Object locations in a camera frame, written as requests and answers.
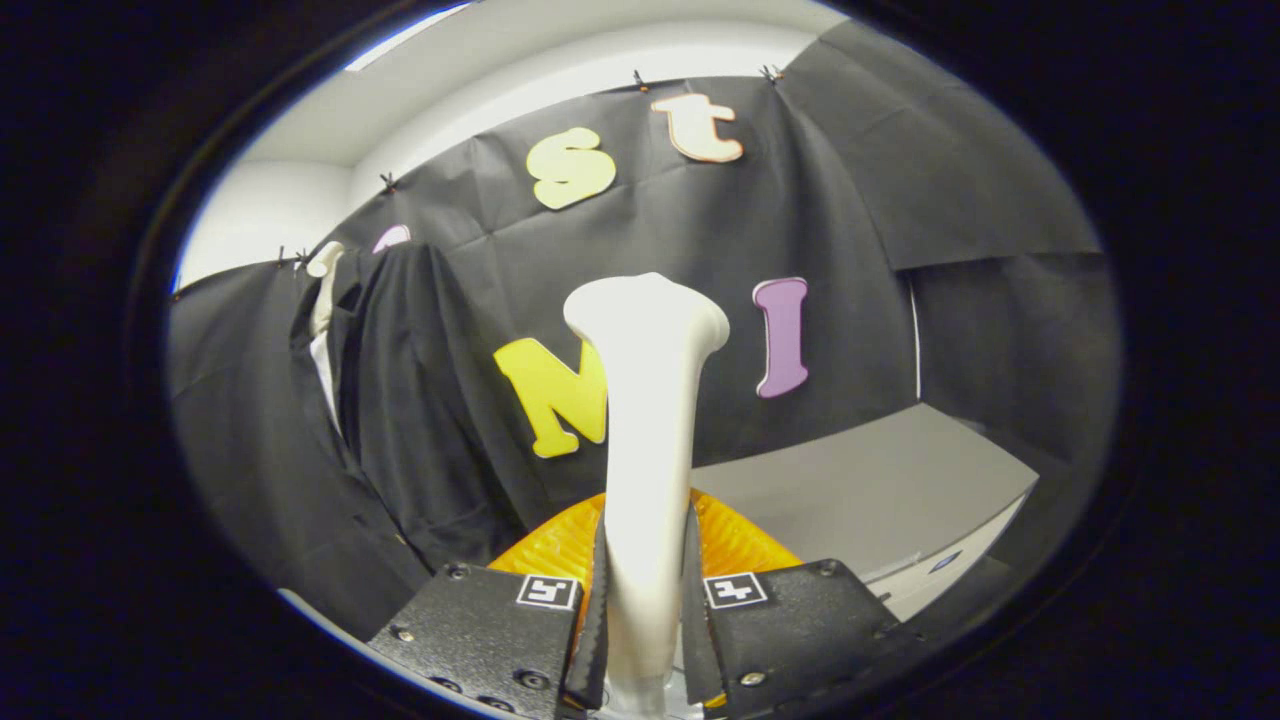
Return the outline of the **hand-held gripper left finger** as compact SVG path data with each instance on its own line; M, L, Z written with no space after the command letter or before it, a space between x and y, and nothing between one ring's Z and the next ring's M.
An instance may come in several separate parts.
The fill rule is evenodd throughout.
M604 701L609 570L596 495L494 562L440 570L371 639L438 692L526 719L581 719Z

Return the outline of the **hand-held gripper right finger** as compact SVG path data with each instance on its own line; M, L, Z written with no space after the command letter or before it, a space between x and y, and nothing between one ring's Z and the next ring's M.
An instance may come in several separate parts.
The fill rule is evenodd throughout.
M691 493L684 670L708 719L800 719L858 693L906 643L836 559L804 562L740 512Z

